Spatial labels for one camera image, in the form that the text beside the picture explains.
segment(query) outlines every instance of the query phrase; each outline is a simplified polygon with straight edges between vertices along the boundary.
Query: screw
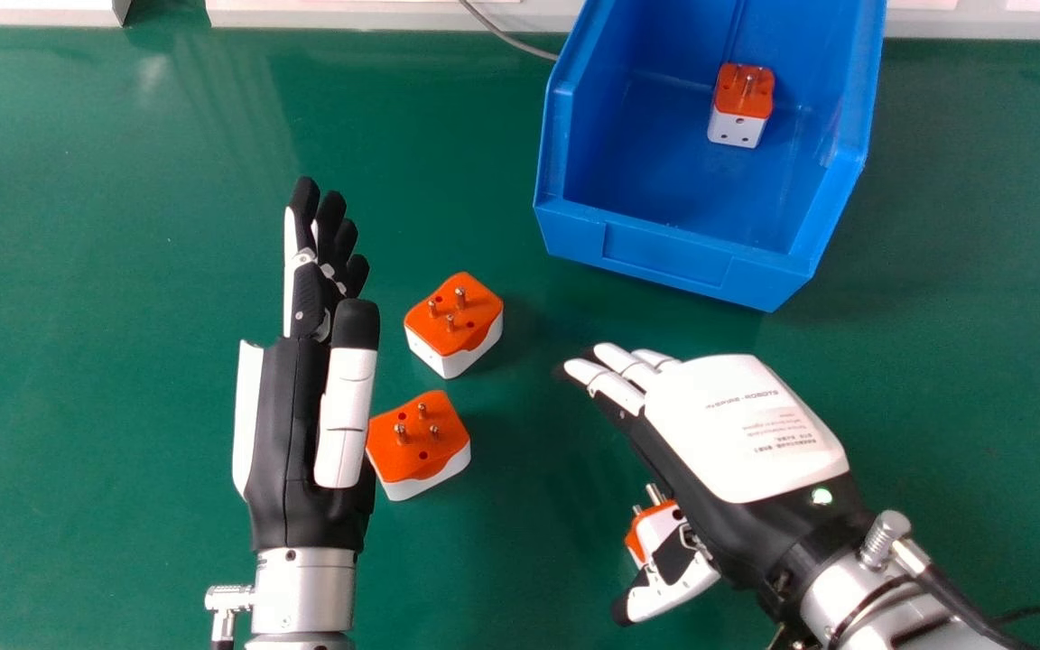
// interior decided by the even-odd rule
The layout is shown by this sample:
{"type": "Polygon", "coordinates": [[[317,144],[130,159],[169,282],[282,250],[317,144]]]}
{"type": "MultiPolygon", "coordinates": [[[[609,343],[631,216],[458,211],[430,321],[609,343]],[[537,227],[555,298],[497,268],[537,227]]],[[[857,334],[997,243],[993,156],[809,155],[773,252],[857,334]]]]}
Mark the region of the screw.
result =
{"type": "Polygon", "coordinates": [[[909,535],[912,529],[913,526],[907,516],[896,510],[887,510],[878,515],[878,519],[869,528],[869,534],[865,535],[865,542],[861,545],[859,561],[862,567],[869,571],[882,571],[888,563],[890,547],[896,540],[909,535]]]}

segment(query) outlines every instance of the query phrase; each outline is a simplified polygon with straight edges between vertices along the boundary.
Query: robotic arm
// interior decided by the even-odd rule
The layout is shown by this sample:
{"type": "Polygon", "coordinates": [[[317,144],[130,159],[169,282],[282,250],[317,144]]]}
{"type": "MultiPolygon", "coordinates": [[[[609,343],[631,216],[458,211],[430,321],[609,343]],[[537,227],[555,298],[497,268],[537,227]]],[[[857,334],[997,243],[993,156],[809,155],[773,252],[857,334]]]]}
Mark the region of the robotic arm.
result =
{"type": "Polygon", "coordinates": [[[207,591],[213,650],[346,650],[356,557],[375,498],[364,457],[380,310],[338,192],[301,178],[284,213],[284,336],[239,345],[232,480],[248,503],[255,584],[207,591]]]}
{"type": "Polygon", "coordinates": [[[625,544],[640,571],[614,602],[619,624],[723,578],[776,621],[771,650],[1031,649],[945,579],[904,515],[866,509],[837,436],[759,359],[594,355],[567,374],[660,486],[633,508],[625,544]]]}

